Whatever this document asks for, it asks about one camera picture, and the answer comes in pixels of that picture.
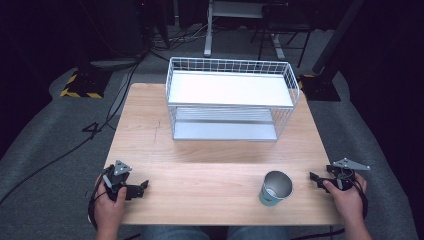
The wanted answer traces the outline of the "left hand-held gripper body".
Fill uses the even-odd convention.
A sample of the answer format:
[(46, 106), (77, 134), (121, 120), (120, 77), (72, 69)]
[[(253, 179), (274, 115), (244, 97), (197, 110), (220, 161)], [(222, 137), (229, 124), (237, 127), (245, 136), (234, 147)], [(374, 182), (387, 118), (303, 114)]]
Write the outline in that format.
[(132, 168), (120, 160), (116, 160), (114, 164), (104, 169), (102, 178), (107, 195), (112, 201), (117, 200), (118, 192), (126, 185), (131, 171)]

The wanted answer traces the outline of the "black metal chair frame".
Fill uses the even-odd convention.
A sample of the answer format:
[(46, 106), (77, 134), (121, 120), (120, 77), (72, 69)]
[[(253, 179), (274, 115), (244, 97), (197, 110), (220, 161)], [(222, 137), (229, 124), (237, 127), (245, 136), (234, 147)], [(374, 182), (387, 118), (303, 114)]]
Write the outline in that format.
[[(251, 41), (254, 41), (257, 34), (260, 34), (260, 47), (257, 57), (260, 60), (266, 35), (269, 35), (270, 39), (275, 41), (280, 34), (289, 34), (290, 38), (286, 46), (290, 49), (301, 50), (297, 63), (297, 66), (300, 66), (312, 32), (313, 13), (309, 11), (305, 4), (302, 2), (292, 3), (291, 0), (271, 0), (261, 7), (261, 18)], [(304, 43), (298, 47), (291, 46), (291, 42), (299, 33), (305, 35)]]

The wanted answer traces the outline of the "person's left leg in jeans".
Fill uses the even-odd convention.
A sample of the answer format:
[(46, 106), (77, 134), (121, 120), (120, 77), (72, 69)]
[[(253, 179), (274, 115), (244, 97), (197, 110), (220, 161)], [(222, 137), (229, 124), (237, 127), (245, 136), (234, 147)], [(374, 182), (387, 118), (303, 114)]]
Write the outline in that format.
[(158, 225), (147, 226), (142, 240), (210, 240), (210, 237), (200, 227)]

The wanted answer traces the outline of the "person's right leg in jeans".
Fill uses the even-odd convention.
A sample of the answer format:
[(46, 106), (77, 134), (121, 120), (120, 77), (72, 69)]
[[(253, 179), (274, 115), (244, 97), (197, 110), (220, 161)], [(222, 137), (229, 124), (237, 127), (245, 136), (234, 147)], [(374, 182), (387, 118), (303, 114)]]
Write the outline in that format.
[(290, 240), (288, 231), (281, 226), (232, 226), (227, 240)]

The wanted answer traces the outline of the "black yellow striped stand base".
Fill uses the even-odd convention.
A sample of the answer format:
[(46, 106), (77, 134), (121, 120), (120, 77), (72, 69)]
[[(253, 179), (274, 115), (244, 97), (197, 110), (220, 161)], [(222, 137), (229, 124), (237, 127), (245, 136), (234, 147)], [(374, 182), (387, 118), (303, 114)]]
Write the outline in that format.
[(340, 101), (340, 96), (331, 80), (325, 80), (319, 75), (303, 74), (297, 77), (297, 81), (308, 101)]
[(76, 70), (69, 78), (60, 96), (101, 99), (105, 95), (111, 76), (110, 71), (83, 73)]

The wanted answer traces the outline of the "black slanted stand pole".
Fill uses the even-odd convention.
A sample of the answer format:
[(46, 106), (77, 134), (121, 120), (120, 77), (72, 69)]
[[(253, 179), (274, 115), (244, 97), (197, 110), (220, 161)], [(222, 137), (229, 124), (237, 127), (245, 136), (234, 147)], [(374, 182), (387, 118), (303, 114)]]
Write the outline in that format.
[(359, 10), (361, 9), (365, 0), (337, 0), (338, 2), (348, 2), (346, 10), (343, 12), (343, 16), (338, 21), (337, 26), (334, 28), (334, 33), (330, 40), (326, 44), (322, 53), (315, 62), (312, 71), (316, 74), (320, 74), (325, 67), (329, 64), (332, 55), (335, 53), (337, 46), (341, 42), (344, 34), (356, 18)]

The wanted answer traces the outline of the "green metal can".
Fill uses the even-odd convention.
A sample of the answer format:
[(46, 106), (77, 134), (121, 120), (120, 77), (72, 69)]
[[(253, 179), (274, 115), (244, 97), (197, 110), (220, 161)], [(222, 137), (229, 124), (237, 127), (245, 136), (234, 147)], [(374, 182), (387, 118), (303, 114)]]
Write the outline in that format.
[(271, 207), (288, 198), (292, 192), (293, 182), (288, 175), (281, 171), (270, 171), (263, 179), (258, 197), (263, 205)]

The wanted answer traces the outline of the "person's left hand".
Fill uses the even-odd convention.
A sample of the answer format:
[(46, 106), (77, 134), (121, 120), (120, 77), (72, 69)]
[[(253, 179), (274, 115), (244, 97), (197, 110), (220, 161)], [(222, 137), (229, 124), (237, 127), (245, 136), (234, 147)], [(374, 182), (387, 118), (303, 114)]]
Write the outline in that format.
[(125, 212), (127, 188), (122, 187), (116, 201), (112, 201), (106, 192), (104, 181), (101, 181), (96, 191), (94, 217), (97, 231), (100, 229), (118, 229)]

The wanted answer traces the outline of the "person's leg in jeans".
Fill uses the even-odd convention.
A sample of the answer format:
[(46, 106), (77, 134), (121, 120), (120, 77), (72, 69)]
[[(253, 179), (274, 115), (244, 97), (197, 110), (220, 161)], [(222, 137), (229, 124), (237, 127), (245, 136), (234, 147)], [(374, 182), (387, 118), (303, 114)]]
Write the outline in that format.
[(210, 237), (200, 227), (158, 225), (147, 226), (142, 240), (210, 240)]
[(290, 240), (288, 231), (281, 226), (232, 226), (227, 240)]

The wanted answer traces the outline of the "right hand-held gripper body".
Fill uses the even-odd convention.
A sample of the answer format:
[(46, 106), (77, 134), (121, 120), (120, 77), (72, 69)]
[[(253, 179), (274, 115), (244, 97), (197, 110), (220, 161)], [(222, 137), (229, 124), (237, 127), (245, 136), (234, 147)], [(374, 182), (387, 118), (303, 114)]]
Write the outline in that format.
[(342, 191), (348, 190), (353, 186), (355, 180), (355, 171), (369, 171), (369, 165), (363, 165), (353, 160), (343, 158), (326, 166), (326, 170), (334, 175), (331, 182)]

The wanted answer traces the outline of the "white metal desk frame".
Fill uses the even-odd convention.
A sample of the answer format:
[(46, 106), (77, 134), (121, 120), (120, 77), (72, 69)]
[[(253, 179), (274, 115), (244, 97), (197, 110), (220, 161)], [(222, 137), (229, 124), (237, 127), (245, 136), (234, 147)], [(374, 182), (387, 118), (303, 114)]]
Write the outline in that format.
[(214, 17), (236, 17), (259, 19), (262, 17), (261, 8), (263, 3), (231, 0), (208, 0), (207, 10), (207, 32), (204, 46), (205, 57), (212, 54), (212, 22)]

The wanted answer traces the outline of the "person's right hand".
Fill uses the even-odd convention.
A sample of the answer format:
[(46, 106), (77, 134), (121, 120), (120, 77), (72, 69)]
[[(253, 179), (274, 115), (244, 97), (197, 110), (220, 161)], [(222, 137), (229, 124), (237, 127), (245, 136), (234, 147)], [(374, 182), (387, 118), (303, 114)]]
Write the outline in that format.
[(328, 180), (324, 180), (323, 184), (332, 195), (336, 209), (340, 213), (345, 226), (352, 224), (358, 225), (364, 222), (363, 202), (355, 187), (341, 191)]

